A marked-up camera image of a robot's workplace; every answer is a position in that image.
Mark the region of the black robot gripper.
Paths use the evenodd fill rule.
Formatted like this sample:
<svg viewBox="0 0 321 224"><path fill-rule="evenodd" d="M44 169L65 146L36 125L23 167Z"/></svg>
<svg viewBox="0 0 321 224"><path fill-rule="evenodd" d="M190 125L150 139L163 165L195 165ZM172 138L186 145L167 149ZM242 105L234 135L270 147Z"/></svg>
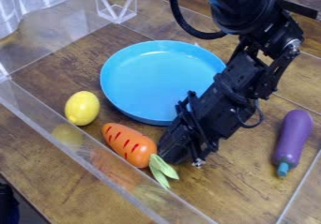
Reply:
<svg viewBox="0 0 321 224"><path fill-rule="evenodd" d="M176 118L158 142L158 156L170 164L188 160L200 168L207 156L218 151L220 139L227 139L239 127L261 124L246 124L261 112L258 99L245 97L225 84L214 83L200 97L188 91L175 110Z"/></svg>

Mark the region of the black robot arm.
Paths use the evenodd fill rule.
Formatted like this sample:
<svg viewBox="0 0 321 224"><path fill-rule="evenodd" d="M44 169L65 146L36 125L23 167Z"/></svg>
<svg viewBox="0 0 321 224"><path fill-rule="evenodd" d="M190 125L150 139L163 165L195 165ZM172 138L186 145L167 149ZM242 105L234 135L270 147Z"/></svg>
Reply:
<svg viewBox="0 0 321 224"><path fill-rule="evenodd" d="M223 71L214 75L203 94L190 91L175 105L176 117L158 143L158 155L170 164L186 159L200 166L218 142L231 136L254 115L259 101L277 90L279 78L303 42L303 31L275 0L208 0L218 32L194 29L180 13L178 0L170 9L182 29L200 39L238 35L239 44Z"/></svg>

